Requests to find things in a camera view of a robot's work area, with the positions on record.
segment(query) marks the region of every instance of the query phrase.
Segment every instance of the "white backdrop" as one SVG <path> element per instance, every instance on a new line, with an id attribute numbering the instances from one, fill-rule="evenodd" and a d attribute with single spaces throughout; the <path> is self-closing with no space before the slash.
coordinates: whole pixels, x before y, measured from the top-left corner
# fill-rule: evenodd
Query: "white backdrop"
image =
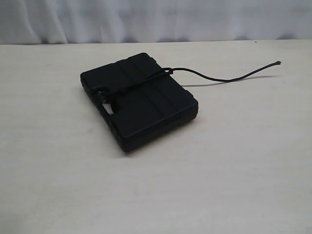
<path id="1" fill-rule="evenodd" d="M 312 39 L 312 0 L 0 0 L 0 43 Z"/>

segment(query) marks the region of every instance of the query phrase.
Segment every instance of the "table surface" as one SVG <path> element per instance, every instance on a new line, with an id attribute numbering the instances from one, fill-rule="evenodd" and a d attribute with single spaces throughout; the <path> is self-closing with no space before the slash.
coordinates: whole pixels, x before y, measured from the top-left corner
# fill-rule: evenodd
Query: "table surface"
<path id="1" fill-rule="evenodd" d="M 147 52 L 197 118 L 130 155 L 83 71 Z M 312 233 L 312 40 L 0 46 L 1 234 Z"/>

